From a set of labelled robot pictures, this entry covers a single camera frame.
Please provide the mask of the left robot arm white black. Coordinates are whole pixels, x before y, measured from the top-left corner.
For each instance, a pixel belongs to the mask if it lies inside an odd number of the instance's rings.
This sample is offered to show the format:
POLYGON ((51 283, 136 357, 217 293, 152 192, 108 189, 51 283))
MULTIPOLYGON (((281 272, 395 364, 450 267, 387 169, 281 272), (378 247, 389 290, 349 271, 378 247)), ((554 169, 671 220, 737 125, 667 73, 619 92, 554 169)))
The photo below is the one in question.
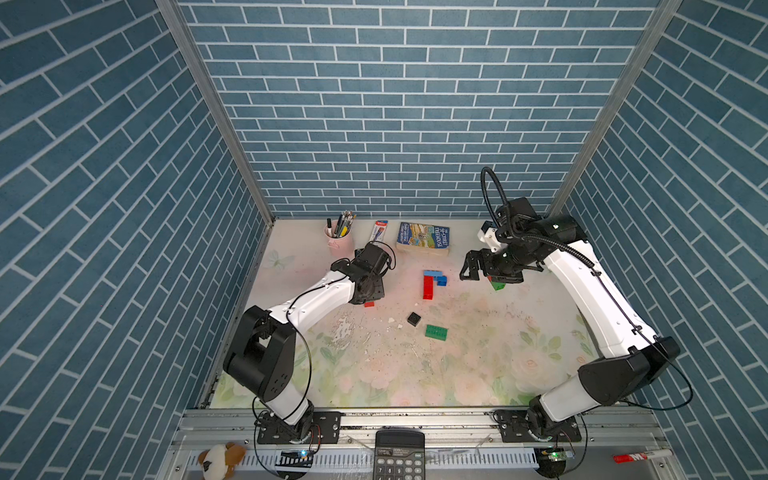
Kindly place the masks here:
POLYGON ((305 439, 314 415, 308 393, 292 385, 297 344, 304 344, 308 330, 337 308, 382 299, 384 276, 395 268, 394 250, 369 242, 351 259, 334 261, 318 282, 294 298, 243 312, 223 371, 255 395, 289 440, 305 439))

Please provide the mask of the green long lego brick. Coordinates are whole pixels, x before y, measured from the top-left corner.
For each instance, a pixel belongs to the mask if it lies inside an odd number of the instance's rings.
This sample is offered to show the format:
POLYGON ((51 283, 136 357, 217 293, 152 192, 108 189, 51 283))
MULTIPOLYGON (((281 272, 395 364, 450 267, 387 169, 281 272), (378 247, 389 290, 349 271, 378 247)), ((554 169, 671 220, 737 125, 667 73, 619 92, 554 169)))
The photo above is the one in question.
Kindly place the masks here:
POLYGON ((430 339, 446 341, 448 336, 448 329, 445 327, 428 324, 425 327, 425 336, 430 339))

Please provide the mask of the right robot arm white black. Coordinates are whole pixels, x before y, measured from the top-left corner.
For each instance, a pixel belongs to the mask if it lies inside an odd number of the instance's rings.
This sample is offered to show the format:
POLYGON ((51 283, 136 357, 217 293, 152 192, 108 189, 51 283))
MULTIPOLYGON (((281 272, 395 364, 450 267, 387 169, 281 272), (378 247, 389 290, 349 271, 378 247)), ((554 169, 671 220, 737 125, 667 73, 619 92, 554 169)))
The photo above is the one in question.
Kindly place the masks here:
POLYGON ((582 227, 570 215, 543 217, 525 198, 505 200, 478 233, 484 247, 469 251, 460 280, 483 277, 520 283, 524 271, 549 271, 582 314, 598 351, 574 377, 534 397, 521 426, 525 435, 549 441, 575 418, 624 401, 673 366, 678 342, 657 334, 635 312, 599 264, 582 227))

